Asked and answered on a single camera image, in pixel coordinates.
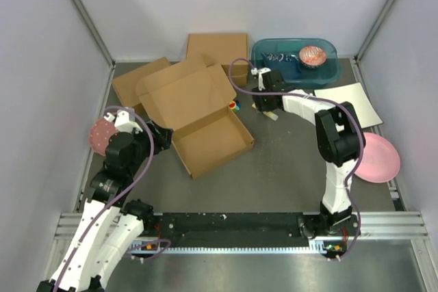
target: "gray floor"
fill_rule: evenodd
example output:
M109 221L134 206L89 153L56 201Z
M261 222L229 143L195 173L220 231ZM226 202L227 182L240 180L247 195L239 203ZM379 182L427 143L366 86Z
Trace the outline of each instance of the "gray floor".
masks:
M117 64L115 76L139 65ZM343 59L342 66L342 77L333 86L355 82L349 60ZM256 114L249 95L239 94L238 99L242 108L237 115L255 138L250 152L193 181L171 148L154 158L129 200L140 198L157 212L318 211L325 164L317 149L315 128L282 111L274 122ZM120 104L113 89L107 104ZM89 179L102 160L94 156ZM355 177L352 194L362 211L394 211L387 184Z
M408 241L360 241L346 260L318 255L172 255L123 259L107 292L426 292Z

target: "blue patterned object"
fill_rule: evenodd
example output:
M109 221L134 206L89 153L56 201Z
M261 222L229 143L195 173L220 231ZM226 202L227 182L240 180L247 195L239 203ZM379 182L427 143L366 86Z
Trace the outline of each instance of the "blue patterned object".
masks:
M300 64L295 55L262 53L261 56L265 67L279 70L286 82L293 83L302 77Z

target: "transparent container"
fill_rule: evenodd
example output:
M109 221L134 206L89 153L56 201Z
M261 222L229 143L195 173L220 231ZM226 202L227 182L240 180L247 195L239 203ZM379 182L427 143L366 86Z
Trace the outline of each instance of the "transparent container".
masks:
M317 68L309 68L303 65L298 54L303 47L320 47L327 55L327 60ZM264 62L261 54L285 54L294 55L300 62L301 75L297 79L287 80L297 88L322 89L326 84L336 81L342 73L341 64L337 58L336 48L328 41L317 38L277 38L263 39L255 43L251 51L251 62L258 68L263 68Z

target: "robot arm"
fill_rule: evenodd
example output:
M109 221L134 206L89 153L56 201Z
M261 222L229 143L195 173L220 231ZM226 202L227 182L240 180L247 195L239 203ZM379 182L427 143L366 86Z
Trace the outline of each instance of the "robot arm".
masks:
M258 78L257 92L289 92L293 86L284 82L279 71L269 68L254 69L253 75ZM346 114L334 105L313 100L312 95L303 90L293 90L297 96L253 96L259 111L282 109L296 114L316 127L318 149L326 162L326 188L320 205L321 222L319 229L324 232L336 230L340 224L349 219L352 206L347 194L352 179L344 181L354 168L359 157L359 137ZM354 107L350 103L342 105L357 121ZM360 135L365 143L363 132Z
M120 110L116 116L107 114L105 119L114 122L118 132L109 139L103 167L92 179L90 196L63 261L50 280L40 283L37 292L52 292L55 289L70 257L71 262L58 282L58 291L104 291L128 247L153 223L153 208L139 200L128 202L122 211L126 199L124 196L90 226L105 205L132 184L134 175L151 151L148 135L135 122L129 110ZM154 153L170 148L172 131L151 121L147 125L153 134ZM116 228L108 236L110 224L120 213Z

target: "gray table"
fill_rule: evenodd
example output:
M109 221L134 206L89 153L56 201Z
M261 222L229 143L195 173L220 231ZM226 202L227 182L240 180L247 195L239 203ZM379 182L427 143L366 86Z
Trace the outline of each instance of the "gray table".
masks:
M117 64L115 76L140 65ZM342 66L342 77L333 86L355 82L350 61L343 59ZM325 164L317 149L315 128L282 111L277 112L279 119L272 121L251 108L249 95L237 97L242 104L237 115L255 138L251 151L193 181L171 148L154 158L128 200L140 198L157 212L318 211ZM107 104L120 104L113 90ZM102 160L94 156L89 179ZM387 184L355 177L352 194L362 211L394 211Z

